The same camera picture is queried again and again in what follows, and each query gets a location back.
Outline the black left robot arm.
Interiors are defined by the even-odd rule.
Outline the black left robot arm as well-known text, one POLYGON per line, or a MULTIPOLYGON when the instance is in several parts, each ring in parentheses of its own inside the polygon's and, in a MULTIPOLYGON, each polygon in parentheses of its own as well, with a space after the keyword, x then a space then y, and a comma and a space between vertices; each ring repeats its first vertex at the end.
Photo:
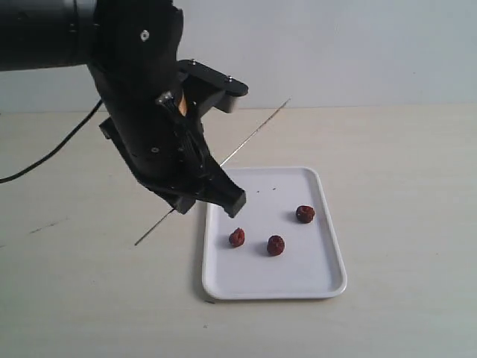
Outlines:
POLYGON ((183 20, 171 1, 3 1, 1 70, 85 65, 109 114, 101 131, 135 179, 179 213, 203 201, 234 217, 245 192, 211 155, 201 119, 232 112, 248 88, 178 59, 183 20))

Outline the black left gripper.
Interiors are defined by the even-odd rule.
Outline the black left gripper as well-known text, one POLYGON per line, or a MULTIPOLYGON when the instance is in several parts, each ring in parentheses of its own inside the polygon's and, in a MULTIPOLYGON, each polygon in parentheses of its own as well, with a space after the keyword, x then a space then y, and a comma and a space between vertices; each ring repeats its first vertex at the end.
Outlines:
MULTIPOLYGON (((127 164, 158 193, 161 184, 175 184, 182 172, 171 112, 183 98, 177 66, 183 12, 172 1, 98 1, 95 21, 99 27, 88 69, 127 164)), ((201 168, 194 198, 164 193, 163 199, 183 215, 198 200, 235 218, 246 204, 245 191, 210 154, 201 168)))

